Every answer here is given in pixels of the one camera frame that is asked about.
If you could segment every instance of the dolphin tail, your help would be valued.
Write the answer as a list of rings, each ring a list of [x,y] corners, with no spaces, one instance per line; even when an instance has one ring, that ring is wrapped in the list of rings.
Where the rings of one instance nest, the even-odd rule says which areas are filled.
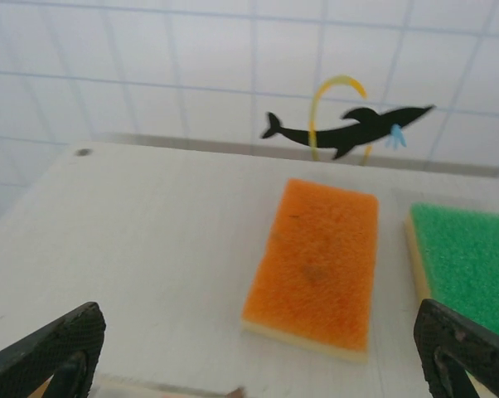
[[[282,128],[281,121],[271,112],[268,112],[268,123],[269,128],[263,133],[261,138],[270,138],[277,134]]]
[[[340,147],[340,148],[336,148],[336,154],[334,155],[334,158],[332,158],[332,160],[336,160],[336,159],[339,159],[341,158],[342,156],[345,156],[347,155],[355,146],[352,145],[352,146],[343,146],[343,147]]]

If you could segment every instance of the black dolphin silhouette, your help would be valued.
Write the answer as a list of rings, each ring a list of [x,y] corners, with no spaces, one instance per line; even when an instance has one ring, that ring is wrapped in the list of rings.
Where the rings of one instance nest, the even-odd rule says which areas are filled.
[[[336,148],[333,159],[341,158],[356,145],[372,143],[391,134],[391,128],[398,124],[402,129],[424,116],[434,105],[424,108],[398,108],[383,114],[377,114],[370,108],[354,108],[347,111],[342,119],[354,119],[356,124],[340,129],[321,130],[316,132],[318,148]],[[308,144],[308,131],[286,129],[274,114],[268,112],[269,128],[261,138],[270,138],[277,133],[302,145]]]

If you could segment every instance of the dolphin fin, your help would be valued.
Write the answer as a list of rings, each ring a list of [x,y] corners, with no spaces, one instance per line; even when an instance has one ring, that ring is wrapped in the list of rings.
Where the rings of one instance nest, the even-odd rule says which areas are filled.
[[[355,146],[352,145],[350,147],[341,147],[341,148],[336,148],[336,154],[334,155],[334,158],[332,160],[336,160],[341,158],[342,156],[347,155]]]
[[[379,114],[371,108],[353,108],[344,113],[342,119],[354,119],[359,123],[367,123],[378,117]]]
[[[268,123],[269,123],[269,128],[266,130],[261,138],[270,138],[277,134],[279,130],[281,129],[281,121],[272,114],[271,112],[268,112]]]

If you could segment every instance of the screw hole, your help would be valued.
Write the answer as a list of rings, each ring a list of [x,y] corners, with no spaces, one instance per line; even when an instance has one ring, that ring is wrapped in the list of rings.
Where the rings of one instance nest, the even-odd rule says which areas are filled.
[[[76,151],[75,155],[76,156],[88,156],[92,152],[93,152],[93,150],[91,150],[91,149],[83,148],[83,149],[79,149],[78,151]]]

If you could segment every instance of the yellow ring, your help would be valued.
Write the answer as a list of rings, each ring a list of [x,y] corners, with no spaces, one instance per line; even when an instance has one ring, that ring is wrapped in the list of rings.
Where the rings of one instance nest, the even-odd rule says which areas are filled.
[[[310,115],[308,120],[308,145],[310,146],[310,149],[312,151],[313,160],[319,160],[319,156],[317,155],[317,137],[316,137],[317,106],[323,94],[334,85],[349,85],[350,87],[355,89],[356,92],[360,94],[362,98],[364,99],[367,98],[366,90],[364,90],[364,87],[360,84],[360,82],[347,75],[334,76],[331,79],[325,80],[323,84],[319,86],[317,93],[312,98],[312,104],[310,106]]]

